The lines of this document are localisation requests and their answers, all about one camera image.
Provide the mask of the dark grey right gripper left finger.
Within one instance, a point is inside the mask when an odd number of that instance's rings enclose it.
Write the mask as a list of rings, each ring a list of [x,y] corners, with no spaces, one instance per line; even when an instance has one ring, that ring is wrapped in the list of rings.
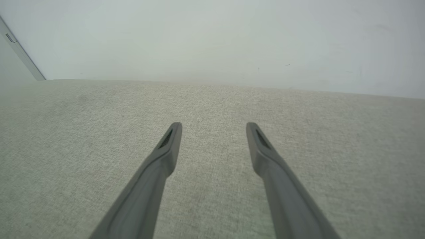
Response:
[[[177,164],[182,124],[174,122],[91,234],[91,239],[151,239],[167,178]]]

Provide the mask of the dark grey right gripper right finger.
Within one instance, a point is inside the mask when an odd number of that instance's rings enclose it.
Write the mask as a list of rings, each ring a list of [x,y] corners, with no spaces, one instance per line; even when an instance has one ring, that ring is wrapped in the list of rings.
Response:
[[[277,239],[338,239],[302,183],[260,127],[246,124],[251,162],[264,182]]]

